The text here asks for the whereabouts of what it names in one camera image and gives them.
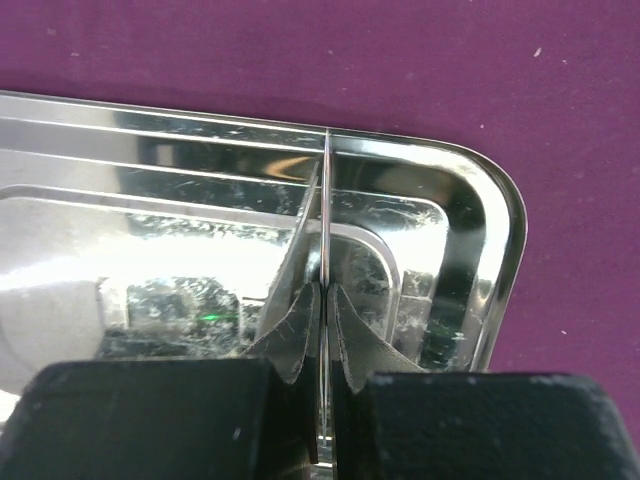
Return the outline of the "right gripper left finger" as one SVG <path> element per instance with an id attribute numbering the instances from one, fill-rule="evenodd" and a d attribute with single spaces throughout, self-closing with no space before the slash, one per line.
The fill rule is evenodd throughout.
<path id="1" fill-rule="evenodd" d="M 5 479 L 306 479 L 318 460 L 321 293 L 235 358 L 50 365 L 1 436 Z"/>

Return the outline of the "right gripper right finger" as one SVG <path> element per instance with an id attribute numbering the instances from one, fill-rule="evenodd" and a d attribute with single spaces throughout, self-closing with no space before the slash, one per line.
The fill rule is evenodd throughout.
<path id="1" fill-rule="evenodd" d="M 338 479 L 635 479 L 613 400 L 565 373 L 429 373 L 326 300 Z"/>

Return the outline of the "broad steel tweezers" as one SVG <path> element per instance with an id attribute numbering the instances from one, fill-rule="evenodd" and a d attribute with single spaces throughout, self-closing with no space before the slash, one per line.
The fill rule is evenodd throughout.
<path id="1" fill-rule="evenodd" d="M 248 349 L 273 365 L 291 405 L 285 409 L 310 454 L 328 429 L 329 380 L 326 295 L 331 225 L 331 132 L 323 158 L 311 168 L 293 233 L 261 313 L 258 338 Z"/>

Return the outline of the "purple surgical cloth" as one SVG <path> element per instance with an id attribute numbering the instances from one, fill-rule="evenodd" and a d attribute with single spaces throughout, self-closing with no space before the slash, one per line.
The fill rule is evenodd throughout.
<path id="1" fill-rule="evenodd" d="M 516 126 L 527 119 L 543 134 L 525 157 L 559 169 L 564 161 L 551 148 L 567 141 L 578 152 L 580 134 L 593 151 L 610 153 L 616 137 L 596 126 L 598 114 L 624 130 L 632 125 L 630 108 L 602 95 L 623 89 L 633 64 L 628 21 L 639 9 L 602 1 L 589 2 L 585 14 L 578 9 L 529 1 L 5 1 L 1 95 L 435 140 L 490 161 L 470 136 L 502 137 L 515 149 Z M 328 322 L 326 333 L 329 422 L 306 479 L 338 479 Z M 109 356 L 44 368 L 235 358 L 257 338 L 229 356 Z M 44 368 L 14 401 L 1 397 L 1 436 Z"/>

